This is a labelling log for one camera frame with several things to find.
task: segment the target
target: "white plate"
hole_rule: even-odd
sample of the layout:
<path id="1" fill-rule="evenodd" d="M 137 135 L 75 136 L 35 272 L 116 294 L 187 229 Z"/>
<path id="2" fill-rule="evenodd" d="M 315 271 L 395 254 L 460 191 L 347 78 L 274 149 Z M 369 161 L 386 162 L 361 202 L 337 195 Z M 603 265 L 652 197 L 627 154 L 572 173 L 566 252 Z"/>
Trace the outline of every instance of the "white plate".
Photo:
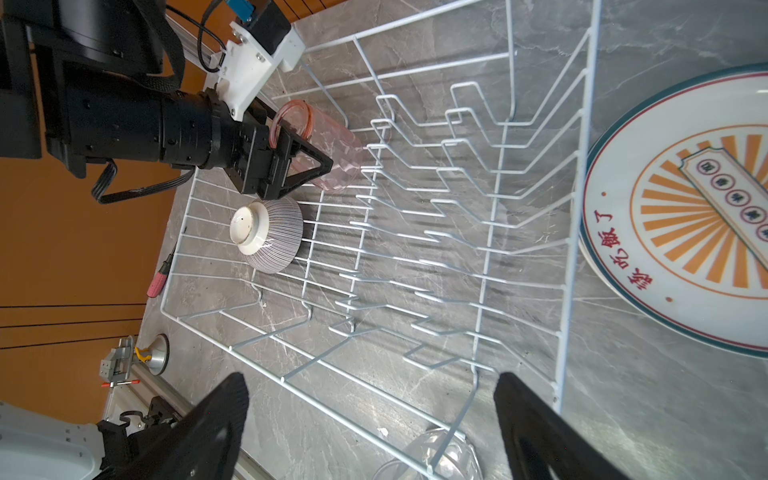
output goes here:
<path id="1" fill-rule="evenodd" d="M 592 147 L 582 252 L 651 318 L 768 357 L 767 187 L 768 64 L 695 78 Z"/>

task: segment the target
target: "blue connector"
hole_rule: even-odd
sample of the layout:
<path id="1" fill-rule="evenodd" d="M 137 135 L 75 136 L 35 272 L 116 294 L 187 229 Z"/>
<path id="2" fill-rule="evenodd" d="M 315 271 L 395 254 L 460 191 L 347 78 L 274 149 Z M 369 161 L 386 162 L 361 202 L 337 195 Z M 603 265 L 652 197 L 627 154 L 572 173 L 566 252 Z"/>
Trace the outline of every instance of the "blue connector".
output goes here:
<path id="1" fill-rule="evenodd" d="M 235 12 L 235 15 L 243 23 L 247 23 L 250 20 L 250 17 L 253 15 L 253 5 L 248 0 L 226 0 L 226 2 L 227 6 L 232 8 L 232 11 Z"/>

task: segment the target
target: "orange sunburst pattern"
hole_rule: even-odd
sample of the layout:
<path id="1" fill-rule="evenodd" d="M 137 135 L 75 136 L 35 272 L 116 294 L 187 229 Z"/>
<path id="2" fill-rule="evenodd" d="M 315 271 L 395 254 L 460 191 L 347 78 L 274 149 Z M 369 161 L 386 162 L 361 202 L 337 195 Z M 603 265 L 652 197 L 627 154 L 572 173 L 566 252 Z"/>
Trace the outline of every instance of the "orange sunburst pattern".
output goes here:
<path id="1" fill-rule="evenodd" d="M 654 159 L 637 182 L 632 222 L 646 250 L 670 272 L 726 295 L 768 297 L 768 270 L 696 187 L 680 160 L 707 147 L 725 148 L 768 187 L 768 126 L 704 132 Z"/>

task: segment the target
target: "metal wire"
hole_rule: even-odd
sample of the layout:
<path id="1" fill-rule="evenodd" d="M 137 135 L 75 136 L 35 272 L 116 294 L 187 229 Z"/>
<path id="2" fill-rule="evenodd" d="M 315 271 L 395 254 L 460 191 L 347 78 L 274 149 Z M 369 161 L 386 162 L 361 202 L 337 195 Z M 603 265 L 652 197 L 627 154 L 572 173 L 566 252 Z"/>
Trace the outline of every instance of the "metal wire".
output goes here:
<path id="1" fill-rule="evenodd" d="M 304 60 L 300 62 L 300 67 L 308 72 L 312 80 L 317 84 L 317 87 L 301 91 L 287 92 L 272 97 L 272 100 L 280 100 L 281 98 L 301 97 L 320 91 L 329 100 L 330 104 L 340 113 L 345 124 L 348 127 L 351 127 L 353 131 L 373 131 L 379 137 L 378 142 L 366 146 L 366 149 L 372 155 L 372 159 L 375 162 L 374 165 L 364 167 L 363 175 L 365 180 L 350 187 L 352 191 L 357 190 L 361 192 L 353 195 L 353 198 L 356 199 L 356 203 L 343 203 L 342 200 L 326 197 L 325 193 L 322 191 L 319 194 L 318 201 L 299 201 L 302 205 L 316 208 L 313 218 L 304 220 L 309 226 L 310 232 L 303 239 L 303 243 L 308 246 L 308 249 L 306 250 L 305 257 L 299 256 L 294 260 L 294 263 L 300 268 L 299 274 L 296 274 L 295 271 L 294 273 L 282 272 L 279 274 L 279 278 L 285 282 L 294 286 L 301 285 L 299 294 L 291 293 L 285 288 L 279 288 L 277 285 L 273 284 L 273 282 L 270 282 L 270 285 L 258 282 L 255 271 L 250 271 L 250 273 L 241 276 L 236 274 L 214 275 L 206 272 L 182 271 L 179 265 L 180 262 L 183 261 L 182 259 L 185 258 L 192 260 L 208 260 L 211 264 L 213 264 L 213 262 L 216 264 L 230 263 L 233 266 L 233 269 L 237 268 L 243 271 L 249 269 L 249 267 L 244 266 L 247 264 L 242 261 L 242 257 L 237 253 L 237 248 L 234 245 L 231 245 L 231 242 L 226 238 L 202 233 L 185 233 L 187 227 L 191 225 L 197 225 L 199 227 L 208 226 L 209 228 L 218 228 L 219 230 L 222 230 L 221 227 L 228 226 L 227 221 L 231 212 L 244 203 L 241 196 L 239 196 L 235 190 L 205 180 L 201 178 L 198 173 L 192 182 L 190 197 L 187 201 L 184 218 L 180 227 L 177 254 L 171 266 L 168 285 L 164 290 L 161 301 L 162 313 L 174 322 L 182 325 L 185 329 L 195 333 L 212 345 L 222 349 L 234 358 L 239 359 L 245 365 L 262 373 L 277 385 L 291 391 L 294 395 L 351 429 L 363 439 L 371 442 L 383 451 L 388 452 L 400 462 L 428 478 L 441 478 L 440 475 L 435 473 L 435 469 L 440 462 L 440 458 L 445 453 L 445 449 L 448 447 L 451 437 L 453 435 L 457 435 L 462 439 L 465 437 L 465 433 L 461 429 L 462 420 L 466 416 L 478 390 L 481 388 L 481 377 L 495 376 L 498 374 L 498 370 L 495 366 L 479 359 L 478 350 L 482 343 L 500 347 L 511 359 L 518 362 L 519 365 L 532 372 L 539 379 L 543 380 L 545 385 L 551 387 L 551 391 L 543 394 L 543 396 L 552 404 L 552 408 L 556 412 L 560 412 L 562 407 L 568 357 L 568 333 L 571 325 L 574 274 L 578 251 L 578 226 L 581 222 L 581 198 L 584 189 L 584 172 L 589 141 L 589 125 L 592 91 L 594 86 L 595 61 L 597 56 L 601 0 L 593 1 L 589 28 L 575 45 L 573 52 L 568 57 L 553 85 L 549 88 L 543 100 L 537 106 L 532 117 L 526 121 L 517 121 L 514 119 L 518 103 L 515 101 L 515 53 L 513 45 L 511 0 L 505 0 L 508 33 L 507 52 L 476 55 L 470 58 L 426 65 L 418 68 L 379 73 L 376 71 L 370 59 L 366 56 L 359 41 L 361 38 L 382 34 L 391 31 L 394 28 L 400 28 L 413 22 L 433 18 L 437 15 L 483 1 L 484 0 L 458 0 L 457 2 L 442 5 L 432 10 L 417 13 L 408 18 L 403 18 L 369 30 L 361 31 L 355 35 L 348 35 L 335 41 L 308 48 L 306 53 L 312 54 L 313 52 L 322 51 L 333 46 L 352 43 L 355 45 L 358 55 L 360 55 L 362 62 L 366 66 L 369 76 L 353 78 L 348 81 L 339 81 L 333 84 L 324 84 L 313 73 L 311 70 L 311 61 L 305 56 Z M 584 66 L 581 68 L 575 67 L 577 58 L 583 58 L 584 56 L 586 57 Z M 421 74 L 427 71 L 439 71 L 463 65 L 502 60 L 508 62 L 510 71 L 510 111 L 508 118 L 503 121 L 498 120 L 494 116 L 491 105 L 480 84 L 472 79 L 467 79 L 466 81 L 460 81 L 451 85 L 450 94 L 453 105 L 446 105 L 444 118 L 437 121 L 417 119 L 412 113 L 412 110 L 409 109 L 407 102 L 397 94 L 388 93 L 382 83 L 382 80 L 387 78 L 396 78 L 406 75 Z M 566 78 L 568 72 L 571 72 L 574 75 L 574 78 L 566 85 L 563 80 Z M 371 118 L 370 127 L 349 125 L 349 116 L 333 97 L 334 92 L 336 89 L 344 89 L 344 87 L 349 87 L 350 85 L 368 82 L 373 82 L 375 89 L 378 92 L 374 95 L 374 99 L 379 107 L 381 116 Z M 479 98 L 480 103 L 482 104 L 480 114 L 478 114 L 474 108 L 462 106 L 460 104 L 456 92 L 461 89 L 474 91 L 476 93 L 477 98 Z M 558 91 L 558 89 L 562 90 L 563 93 L 560 94 L 559 97 L 555 97 L 555 92 Z M 579 109 L 577 109 L 576 112 L 563 123 L 562 127 L 556 130 L 553 137 L 537 151 L 532 160 L 522 168 L 505 168 L 505 155 L 510 151 L 531 148 L 541 132 L 551 125 L 552 119 L 563 108 L 566 100 L 574 97 L 580 92 L 581 100 L 578 102 L 580 105 Z M 545 108 L 552 103 L 554 104 L 545 114 Z M 480 120 L 481 117 L 490 118 L 494 127 L 501 128 L 500 138 L 492 138 L 491 131 L 482 123 Z M 543 174 L 536 174 L 534 177 L 534 167 L 540 163 L 541 159 L 547 153 L 551 154 L 551 152 L 553 152 L 553 146 L 556 144 L 559 145 L 563 136 L 567 132 L 573 131 L 573 128 L 577 126 L 577 123 L 577 150 L 567 152 L 557 165 L 549 168 Z M 414 141 L 406 134 L 406 130 L 402 127 L 404 124 L 408 124 L 411 127 L 411 131 L 413 131 L 413 128 L 444 127 L 447 130 L 447 133 L 444 138 L 441 138 L 437 142 L 422 143 L 421 141 Z M 485 143 L 483 148 L 477 148 L 469 137 L 459 136 L 459 126 L 463 129 L 462 131 L 477 132 Z M 509 138 L 511 137 L 512 129 L 517 127 L 531 127 L 532 133 L 527 140 L 512 143 L 509 141 Z M 407 144 L 409 148 L 416 150 L 438 148 L 445 155 L 445 159 L 448 161 L 449 166 L 416 164 L 410 161 L 407 158 L 408 156 L 402 152 L 400 145 L 404 144 Z M 477 161 L 477 165 L 482 169 L 481 172 L 493 176 L 494 186 L 492 190 L 489 189 L 489 187 L 483 187 L 467 167 L 460 167 L 456 164 L 452 152 L 453 149 L 457 147 L 467 147 L 471 154 L 470 158 L 474 158 Z M 495 164 L 491 160 L 484 158 L 480 153 L 489 148 L 498 151 L 498 157 L 496 158 Z M 394 163 L 389 160 L 386 162 L 383 161 L 383 154 L 391 154 Z M 499 218 L 501 207 L 500 200 L 522 200 L 530 197 L 532 194 L 540 192 L 545 184 L 556 174 L 568 174 L 567 172 L 569 170 L 566 170 L 567 168 L 575 170 L 573 173 L 574 187 L 572 192 L 551 201 L 548 205 L 539 207 L 536 211 L 528 212 L 525 218 L 518 220 L 516 223 L 510 223 L 505 218 Z M 403 171 L 420 173 L 420 176 L 418 176 L 417 180 L 413 180 L 416 178 L 415 175 L 408 174 L 406 176 Z M 427 179 L 429 175 L 433 175 L 432 179 L 434 182 L 425 183 L 425 179 Z M 525 178 L 526 180 L 530 179 L 531 181 L 527 183 L 526 187 L 521 188 L 513 194 L 500 193 L 502 178 L 511 177 Z M 456 182 L 468 182 L 469 189 L 462 190 L 452 187 L 453 185 L 457 185 Z M 384 196 L 384 193 L 382 192 L 386 192 L 385 186 L 390 190 L 394 189 L 394 191 L 399 190 L 404 193 L 409 192 L 419 196 L 425 195 L 425 197 L 419 198 L 425 200 L 428 205 L 427 207 L 420 209 L 401 207 L 398 205 L 398 203 L 400 203 L 399 200 L 393 200 L 389 196 Z M 315 188 L 309 184 L 304 187 Z M 219 196 L 212 196 L 210 195 L 210 192 L 206 192 L 207 189 L 209 190 L 211 188 L 222 190 L 222 193 L 226 194 L 229 200 L 226 202 L 216 200 Z M 477 197 L 488 199 L 490 202 L 489 211 L 480 213 L 474 210 L 476 206 L 473 205 L 470 207 L 469 203 L 465 201 L 466 199 L 460 197 L 461 195 L 468 195 L 467 192 L 474 192 Z M 500 232 L 526 230 L 534 220 L 541 219 L 543 216 L 551 214 L 559 207 L 567 206 L 568 204 L 571 206 L 571 215 L 567 237 L 551 241 L 546 240 L 543 243 L 515 248 L 499 247 L 495 244 L 495 238 Z M 330 214 L 334 214 L 333 220 L 329 218 Z M 339 215 L 337 214 L 348 214 L 353 216 L 353 218 L 346 222 L 339 221 Z M 442 227 L 433 227 L 431 229 L 423 230 L 422 233 L 399 231 L 390 226 L 385 227 L 378 220 L 382 217 L 391 217 L 393 215 L 402 216 L 403 219 L 421 217 L 446 220 L 452 220 L 452 217 L 455 215 L 461 215 L 473 224 L 475 228 L 487 227 L 486 241 L 485 244 L 479 244 L 480 242 L 477 240 L 468 240 L 467 238 L 464 238 L 460 232 L 454 233 L 452 231 L 447 231 Z M 353 245 L 345 245 L 340 243 L 340 241 L 328 241 L 327 239 L 321 238 L 318 233 L 322 229 L 345 232 L 347 236 L 359 235 L 359 237 L 357 237 L 358 240 Z M 385 238 L 392 238 L 393 240 L 404 239 L 408 242 L 423 243 L 424 245 L 439 244 L 444 248 L 459 246 L 462 248 L 469 248 L 480 254 L 483 259 L 483 267 L 481 270 L 474 271 L 469 267 L 446 263 L 441 260 L 410 258 L 405 255 L 387 253 L 386 248 L 382 248 L 380 243 L 366 242 L 366 236 L 371 232 L 381 233 Z M 236 260 L 200 254 L 195 251 L 201 245 L 200 242 L 202 242 L 203 245 L 205 243 L 230 245 L 232 250 L 230 256 L 232 259 Z M 524 278 L 515 277 L 512 274 L 506 275 L 492 271 L 492 258 L 525 257 L 534 253 L 538 254 L 542 250 L 546 251 L 548 249 L 557 248 L 565 248 L 567 250 L 565 255 L 565 271 L 564 277 L 556 279 L 553 283 L 530 281 Z M 328 252 L 334 252 L 335 254 L 349 259 L 349 264 L 345 263 L 342 265 L 339 264 L 339 261 L 323 258 L 323 255 L 326 255 Z M 437 294 L 425 286 L 413 284 L 413 282 L 405 281 L 404 279 L 385 278 L 371 274 L 366 271 L 363 262 L 368 259 L 417 266 L 419 268 L 430 270 L 432 272 L 430 273 L 431 275 L 438 276 L 443 273 L 451 273 L 476 279 L 479 283 L 478 297 L 447 297 L 445 295 Z M 331 285 L 327 280 L 318 280 L 318 278 L 324 278 L 323 276 L 314 277 L 312 275 L 313 269 L 318 267 L 322 267 L 324 272 L 335 272 L 341 280 L 348 280 L 349 287 L 340 286 L 336 283 Z M 173 295 L 169 292 L 175 291 L 174 283 L 183 278 L 244 283 L 253 289 L 255 300 L 239 305 L 231 305 L 202 312 L 179 315 L 169 311 L 168 300 L 169 295 Z M 424 302 L 422 304 L 424 306 L 430 304 L 433 305 L 433 308 L 439 306 L 457 306 L 470 311 L 474 310 L 474 328 L 470 329 L 450 326 L 448 328 L 443 328 L 438 326 L 439 323 L 435 322 L 436 320 L 439 320 L 439 318 L 436 318 L 434 315 L 415 310 L 414 308 L 405 308 L 400 303 L 371 303 L 358 292 L 360 286 L 371 284 L 389 285 L 391 286 L 390 288 L 401 290 L 403 295 L 410 296 L 410 298 L 414 300 L 421 300 Z M 488 299 L 486 297 L 488 295 L 488 289 L 494 285 L 534 288 L 539 289 L 540 291 L 549 291 L 560 295 L 559 301 L 561 302 L 561 312 L 557 326 L 544 326 L 504 309 L 491 306 L 488 304 Z M 329 304 L 313 301 L 310 299 L 309 293 L 315 290 L 322 292 L 323 295 L 328 294 L 333 295 L 334 297 L 327 297 L 331 299 Z M 294 319 L 290 325 L 282 326 L 271 331 L 254 326 L 252 322 L 246 321 L 242 315 L 237 315 L 239 309 L 245 309 L 249 306 L 259 304 L 264 293 L 277 295 L 287 303 L 300 304 L 305 309 L 306 315 Z M 310 354 L 287 340 L 285 334 L 292 330 L 306 329 L 309 328 L 309 326 L 318 325 L 317 322 L 319 322 L 319 320 L 317 320 L 316 317 L 317 313 L 320 311 L 322 311 L 324 315 L 331 315 L 331 317 L 337 319 L 331 325 L 327 326 L 327 328 L 331 333 L 339 337 L 339 341 L 321 353 Z M 377 324 L 370 321 L 370 319 L 367 319 L 365 322 L 359 320 L 360 315 L 375 311 L 386 311 L 405 318 L 407 322 L 406 325 L 410 325 L 411 328 L 408 331 L 413 332 L 413 335 L 394 330 L 385 325 Z M 492 313 L 497 317 L 503 317 L 521 328 L 534 330 L 544 338 L 550 338 L 556 342 L 557 353 L 554 358 L 554 375 L 552 375 L 551 372 L 548 372 L 548 369 L 542 369 L 536 362 L 526 358 L 525 355 L 514 347 L 509 339 L 501 338 L 498 335 L 491 334 L 487 331 L 488 329 L 483 325 L 483 320 L 489 313 Z M 235 322 L 249 330 L 253 330 L 255 334 L 253 336 L 245 336 L 235 343 L 227 344 L 219 339 L 213 338 L 190 323 L 192 319 L 204 316 L 216 316 L 223 321 Z M 465 368 L 468 368 L 472 372 L 471 389 L 469 390 L 469 394 L 465 397 L 458 415 L 453 419 L 437 418 L 424 409 L 416 407 L 412 403 L 393 395 L 391 392 L 386 391 L 386 389 L 375 386 L 371 382 L 339 368 L 328 360 L 328 356 L 331 353 L 344 350 L 345 346 L 352 343 L 365 342 L 366 339 L 372 338 L 373 336 L 390 336 L 412 345 L 407 351 L 402 352 L 402 360 L 409 366 L 430 372 L 447 369 L 450 368 L 450 366 L 464 366 Z M 420 336 L 433 339 L 458 339 L 470 337 L 472 339 L 472 354 L 469 356 L 451 354 L 448 358 L 441 359 L 437 362 L 422 361 L 417 359 L 417 354 L 424 352 L 426 349 L 430 349 L 431 346 Z M 275 342 L 287 349 L 291 349 L 305 358 L 306 361 L 288 372 L 272 372 L 258 362 L 249 359 L 241 352 L 246 346 L 266 341 Z M 402 409 L 413 415 L 417 415 L 421 419 L 439 425 L 448 430 L 449 435 L 445 437 L 445 440 L 438 448 L 437 454 L 426 464 L 422 464 L 420 461 L 405 454 L 404 451 L 397 446 L 381 439 L 343 415 L 337 409 L 319 401 L 314 396 L 304 392 L 294 385 L 292 379 L 299 373 L 307 371 L 309 367 L 322 367 L 328 369 L 330 372 L 354 382 L 358 386 L 363 387 L 372 394 L 387 401 L 393 408 Z"/>

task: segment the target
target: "dish rack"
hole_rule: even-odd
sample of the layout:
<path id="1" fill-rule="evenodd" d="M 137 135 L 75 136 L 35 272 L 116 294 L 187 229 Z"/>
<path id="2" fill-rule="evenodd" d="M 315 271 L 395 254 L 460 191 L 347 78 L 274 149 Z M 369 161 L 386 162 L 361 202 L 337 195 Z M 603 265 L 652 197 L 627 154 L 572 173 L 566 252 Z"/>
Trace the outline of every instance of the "dish rack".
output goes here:
<path id="1" fill-rule="evenodd" d="M 521 102 L 515 97 L 511 0 L 505 2 L 508 48 L 503 52 L 382 73 L 362 44 L 486 1 L 458 0 L 308 48 L 300 69 L 315 85 L 271 99 L 325 101 L 321 108 L 334 109 L 326 112 L 370 140 L 371 160 L 362 176 L 340 196 L 311 184 L 297 191 L 305 218 L 303 247 L 288 269 L 267 276 L 247 266 L 227 234 L 232 213 L 253 199 L 239 195 L 224 175 L 199 170 L 161 302 L 162 313 L 174 322 L 428 478 L 441 478 L 435 468 L 451 437 L 467 435 L 462 420 L 478 392 L 489 398 L 499 372 L 516 371 L 556 412 L 563 399 L 600 0 L 592 2 L 583 35 L 572 53 L 562 56 L 560 73 L 548 91 L 542 90 L 543 98 L 526 99 L 534 110 L 524 121 L 518 119 Z M 313 61 L 338 47 L 356 50 L 367 74 L 321 81 Z M 498 114 L 498 102 L 482 82 L 472 78 L 451 80 L 452 104 L 437 118 L 424 118 L 429 112 L 417 111 L 401 85 L 390 88 L 399 79 L 488 64 L 508 68 L 506 117 Z M 350 122 L 340 100 L 360 87 L 378 109 L 368 124 L 359 123 L 360 115 Z M 200 296 L 214 287 L 246 292 L 237 301 L 222 296 L 215 309 L 178 301 L 184 292 Z M 544 306 L 529 308 L 531 303 Z M 270 321 L 274 326 L 260 326 L 267 304 L 283 308 L 278 312 L 290 308 L 290 315 L 286 312 L 283 322 Z M 298 316 L 297 308 L 303 312 Z M 240 338 L 222 338 L 199 324 L 211 317 L 243 327 Z M 318 326 L 336 342 L 311 353 L 291 340 Z M 249 350 L 264 342 L 294 352 L 301 362 L 285 371 L 269 368 Z M 391 375 L 379 378 L 375 362 L 355 370 L 343 357 L 351 345 L 356 353 L 396 351 L 401 363 L 391 371 L 405 378 L 409 369 L 417 369 L 429 378 L 439 373 L 464 382 L 468 393 L 461 408 L 451 418 L 439 418 L 428 402 L 399 394 Z M 404 453 L 405 445 L 394 445 L 303 388 L 317 369 L 449 435 L 436 455 L 421 462 Z"/>

